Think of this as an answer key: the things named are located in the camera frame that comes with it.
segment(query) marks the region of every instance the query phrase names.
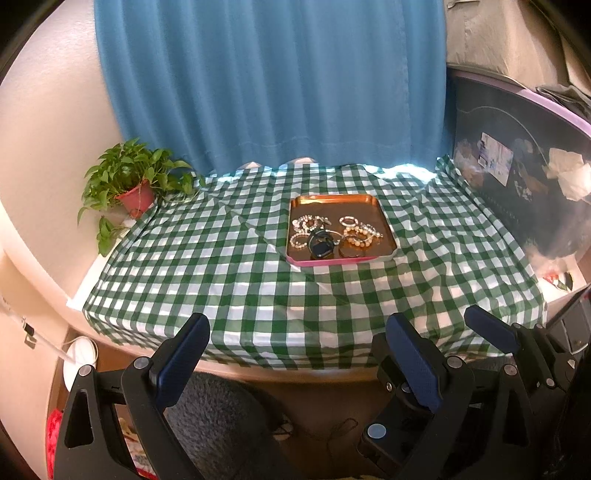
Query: screw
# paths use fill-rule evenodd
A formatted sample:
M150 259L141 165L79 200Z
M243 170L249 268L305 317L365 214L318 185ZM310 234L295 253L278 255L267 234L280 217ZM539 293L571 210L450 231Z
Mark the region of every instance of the screw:
M78 374L81 377L85 377L86 375L88 375L90 372L92 372L92 367L90 365L82 365L80 367L80 369L78 370Z
M503 367L503 370L505 371L505 373L507 375L510 375L510 376L517 375L517 369L511 364L505 365Z
M150 363L150 359L147 356L140 356L135 359L134 367L137 368L138 370L142 370L143 368L146 368L149 363Z
M386 435L386 427L381 423L372 423L368 427L368 435L373 439L380 439Z
M451 356L447 359L447 364L452 368L460 368L462 363L462 359L457 356Z

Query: green and white checkered tablecloth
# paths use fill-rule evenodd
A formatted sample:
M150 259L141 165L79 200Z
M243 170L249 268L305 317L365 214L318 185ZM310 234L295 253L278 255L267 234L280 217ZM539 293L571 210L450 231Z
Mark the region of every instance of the green and white checkered tablecloth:
M239 170L149 210L116 247L85 315L117 343L156 348L192 312L204 358L276 369L372 365L374 334L404 312L444 353L496 353L466 329L477 303L531 326L544 300L511 234L442 158L427 184L361 165ZM399 248L386 262L298 268L285 260L290 199L369 193Z

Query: flower pot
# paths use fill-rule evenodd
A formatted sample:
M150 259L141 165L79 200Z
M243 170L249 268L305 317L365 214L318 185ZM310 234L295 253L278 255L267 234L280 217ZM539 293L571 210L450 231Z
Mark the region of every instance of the flower pot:
M139 218L154 202L154 191L148 180L143 179L137 187L115 198L125 205L131 218Z

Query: crumpled paper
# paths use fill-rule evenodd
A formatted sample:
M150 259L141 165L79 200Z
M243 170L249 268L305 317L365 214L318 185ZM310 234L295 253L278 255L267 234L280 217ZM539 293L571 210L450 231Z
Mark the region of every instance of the crumpled paper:
M591 165L576 152L550 149L550 162L543 167L548 179L558 179L563 195L578 202L591 193Z

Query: gold tray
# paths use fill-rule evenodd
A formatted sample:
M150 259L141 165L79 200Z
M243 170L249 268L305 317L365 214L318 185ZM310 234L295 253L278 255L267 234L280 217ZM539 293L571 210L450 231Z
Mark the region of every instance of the gold tray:
M339 219L344 216L353 216L362 223L372 225L384 237L381 239L374 238L373 243L365 249L355 247L350 243L343 246L343 252L349 255L354 255L357 252L360 253L359 257L342 257L338 248L335 248L332 257L315 260L311 257L310 251L307 248L297 249L290 244L290 238L296 232L292 220L303 215L327 217L332 223L332 225L327 226L327 229L334 230L338 233L343 233L344 230L344 227L339 223ZM290 203L290 222L287 232L287 259L294 265L312 267L316 265L342 265L372 260L388 260L394 255L396 247L392 229L386 220L382 207L378 199L372 195L300 195Z

